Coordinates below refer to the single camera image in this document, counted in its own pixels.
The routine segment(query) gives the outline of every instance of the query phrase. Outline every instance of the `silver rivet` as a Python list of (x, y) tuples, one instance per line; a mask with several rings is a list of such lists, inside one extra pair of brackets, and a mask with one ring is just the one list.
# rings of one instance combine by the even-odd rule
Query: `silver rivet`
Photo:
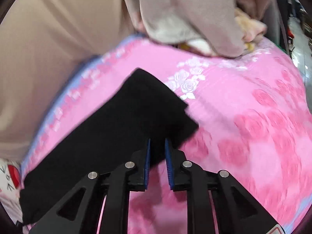
[(88, 178), (89, 179), (95, 179), (97, 177), (97, 173), (96, 172), (90, 172), (89, 174), (88, 174)]
[(220, 176), (221, 176), (222, 178), (227, 178), (229, 175), (230, 175), (230, 174), (229, 174), (228, 171), (225, 171), (225, 170), (220, 171)]
[(124, 164), (124, 166), (130, 169), (130, 168), (133, 168), (135, 166), (135, 164), (134, 164), (134, 162), (127, 162)]
[(187, 167), (187, 168), (191, 167), (193, 165), (192, 162), (190, 162), (190, 161), (184, 161), (182, 164), (184, 167)]

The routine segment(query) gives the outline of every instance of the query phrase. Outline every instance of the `triangular cutout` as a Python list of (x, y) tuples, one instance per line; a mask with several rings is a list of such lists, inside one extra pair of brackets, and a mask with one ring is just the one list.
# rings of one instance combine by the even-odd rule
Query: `triangular cutout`
[(238, 209), (238, 216), (241, 219), (245, 219), (249, 216), (257, 214), (257, 210), (249, 201), (237, 190), (236, 187), (231, 187), (232, 195)]
[(74, 221), (85, 194), (85, 190), (84, 187), (80, 188), (68, 201), (65, 202), (63, 207), (57, 212), (57, 215), (66, 218), (69, 221)]

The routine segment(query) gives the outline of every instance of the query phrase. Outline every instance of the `pink fabric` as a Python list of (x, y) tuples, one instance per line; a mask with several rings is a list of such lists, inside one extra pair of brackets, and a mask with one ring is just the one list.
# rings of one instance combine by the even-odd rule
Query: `pink fabric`
[[(282, 226), (300, 223), (304, 213), (296, 213), (312, 194), (312, 115), (298, 70), (266, 39), (235, 60), (202, 58), (145, 39), (107, 54), (55, 109), (26, 173), (137, 67), (188, 102), (200, 125), (181, 147), (189, 160), (208, 171), (228, 170)], [(187, 233), (186, 194), (169, 190), (165, 162), (151, 170), (146, 192), (131, 193), (129, 205), (130, 234)]]

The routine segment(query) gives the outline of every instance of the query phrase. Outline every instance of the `white floor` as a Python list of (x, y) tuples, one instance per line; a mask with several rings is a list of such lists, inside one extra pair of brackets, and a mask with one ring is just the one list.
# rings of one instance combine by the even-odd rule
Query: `white floor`
[(302, 75), (306, 88), (308, 106), (310, 111), (312, 111), (312, 51), (308, 45), (309, 38), (301, 30), (298, 19), (290, 18), (289, 28), (294, 35), (295, 49), (292, 59)]

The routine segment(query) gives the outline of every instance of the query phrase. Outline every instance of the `white sticker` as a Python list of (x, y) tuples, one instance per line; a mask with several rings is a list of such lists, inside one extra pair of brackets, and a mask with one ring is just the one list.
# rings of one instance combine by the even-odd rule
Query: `white sticker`
[(276, 224), (267, 234), (285, 234), (285, 232), (279, 224)]

